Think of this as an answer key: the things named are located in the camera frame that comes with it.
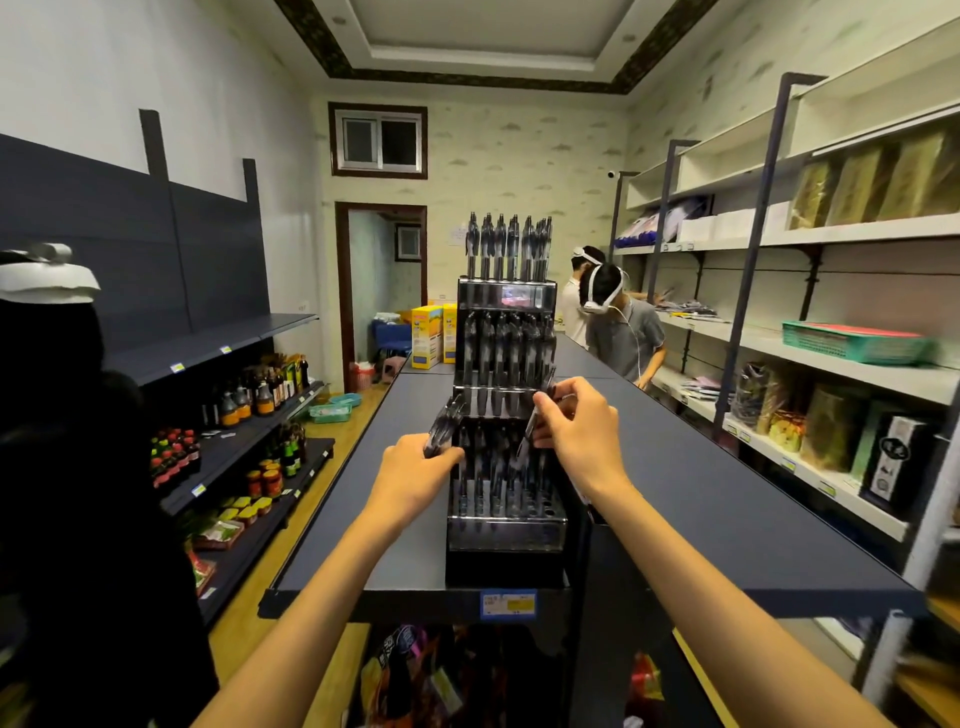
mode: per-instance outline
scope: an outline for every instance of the plastic basket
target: plastic basket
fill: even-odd
[[[363,396],[356,392],[347,392],[345,395],[337,395],[330,398],[330,404],[349,404],[351,407],[359,407],[363,402]]]
[[[783,343],[861,364],[908,366],[924,358],[930,340],[903,331],[784,321]]]
[[[310,419],[317,425],[344,423],[350,419],[352,412],[353,407],[348,403],[317,404],[310,407]]]

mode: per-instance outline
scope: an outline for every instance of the paper sign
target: paper sign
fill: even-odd
[[[480,593],[480,619],[535,619],[536,616],[537,590],[535,589],[498,589]]]
[[[467,226],[458,225],[456,228],[450,231],[450,237],[446,241],[446,244],[456,245],[460,248],[463,248],[466,240],[467,240]]]

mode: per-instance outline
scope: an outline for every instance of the window frame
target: window frame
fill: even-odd
[[[383,104],[343,104],[328,102],[330,123],[330,171],[334,177],[376,177],[395,180],[427,179],[427,109]],[[377,162],[347,162],[344,157],[343,120],[374,120]],[[417,122],[417,160],[419,169],[405,165],[384,165],[381,142],[381,121]]]
[[[417,231],[417,257],[402,257],[400,255],[400,230]],[[394,262],[422,263],[423,262],[423,228],[420,225],[396,223],[394,225]]]

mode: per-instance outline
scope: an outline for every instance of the price label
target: price label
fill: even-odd
[[[480,619],[518,620],[537,617],[537,590],[496,590],[480,593]]]

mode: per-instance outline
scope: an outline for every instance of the ceiling molding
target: ceiling molding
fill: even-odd
[[[330,32],[313,0],[275,0],[297,35],[331,79],[406,84],[492,86],[499,88],[626,95],[663,60],[670,50],[707,14],[718,0],[676,0],[644,38],[612,81],[477,76],[429,71],[354,68]]]

